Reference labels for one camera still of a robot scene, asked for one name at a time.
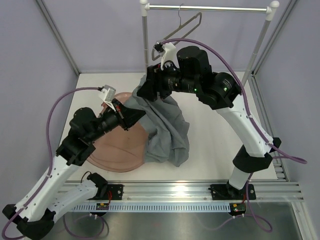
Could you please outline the grey shirt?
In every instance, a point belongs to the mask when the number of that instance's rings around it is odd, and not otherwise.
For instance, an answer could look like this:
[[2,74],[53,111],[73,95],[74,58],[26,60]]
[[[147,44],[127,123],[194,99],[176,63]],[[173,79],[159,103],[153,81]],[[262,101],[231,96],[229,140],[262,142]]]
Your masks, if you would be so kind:
[[124,103],[128,108],[145,111],[145,115],[138,121],[148,134],[144,162],[169,162],[179,167],[189,158],[190,123],[185,120],[178,103],[171,96],[155,102],[139,97],[137,92],[145,82],[146,76],[143,75],[132,95]]

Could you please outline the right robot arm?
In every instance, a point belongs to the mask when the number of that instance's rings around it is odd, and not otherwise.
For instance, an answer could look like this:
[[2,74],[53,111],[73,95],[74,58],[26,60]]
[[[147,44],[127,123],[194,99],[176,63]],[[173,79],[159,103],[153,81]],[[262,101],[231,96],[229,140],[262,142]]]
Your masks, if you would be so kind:
[[270,166],[271,153],[281,145],[281,140],[255,122],[243,87],[230,74],[213,72],[205,50],[187,46],[176,51],[168,43],[157,45],[157,49],[162,54],[161,62],[147,68],[146,81],[137,95],[154,102],[166,99],[172,92],[191,93],[221,115],[243,145],[232,161],[234,168],[226,185],[210,188],[212,198],[245,199],[249,176]]

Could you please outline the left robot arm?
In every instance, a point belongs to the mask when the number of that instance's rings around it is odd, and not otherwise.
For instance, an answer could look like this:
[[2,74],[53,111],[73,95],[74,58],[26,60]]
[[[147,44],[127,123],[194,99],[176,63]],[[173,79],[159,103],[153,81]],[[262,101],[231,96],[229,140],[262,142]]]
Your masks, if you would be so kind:
[[22,237],[40,240],[76,205],[90,199],[100,200],[108,195],[108,181],[98,173],[91,173],[77,187],[56,198],[65,181],[95,151],[96,140],[117,127],[127,131],[146,114],[144,110],[124,106],[117,99],[111,103],[115,109],[106,110],[99,117],[89,107],[79,108],[48,170],[21,201],[8,204],[2,210]]

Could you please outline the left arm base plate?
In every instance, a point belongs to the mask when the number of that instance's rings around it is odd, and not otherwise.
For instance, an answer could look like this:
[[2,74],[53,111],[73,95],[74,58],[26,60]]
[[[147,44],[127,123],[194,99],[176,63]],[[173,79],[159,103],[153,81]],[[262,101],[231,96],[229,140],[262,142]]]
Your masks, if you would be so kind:
[[120,201],[123,198],[123,184],[108,184],[98,188],[97,194],[89,200]]

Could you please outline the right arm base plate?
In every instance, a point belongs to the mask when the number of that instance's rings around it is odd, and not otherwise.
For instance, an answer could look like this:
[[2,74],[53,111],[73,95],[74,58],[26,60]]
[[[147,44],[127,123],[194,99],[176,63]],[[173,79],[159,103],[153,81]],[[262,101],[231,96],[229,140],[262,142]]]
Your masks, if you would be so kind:
[[243,200],[245,196],[248,196],[249,200],[256,200],[256,191],[253,184],[248,185],[248,192],[246,192],[247,187],[244,186],[242,189],[236,189],[227,183],[217,183],[211,184],[208,187],[210,191],[212,200]]

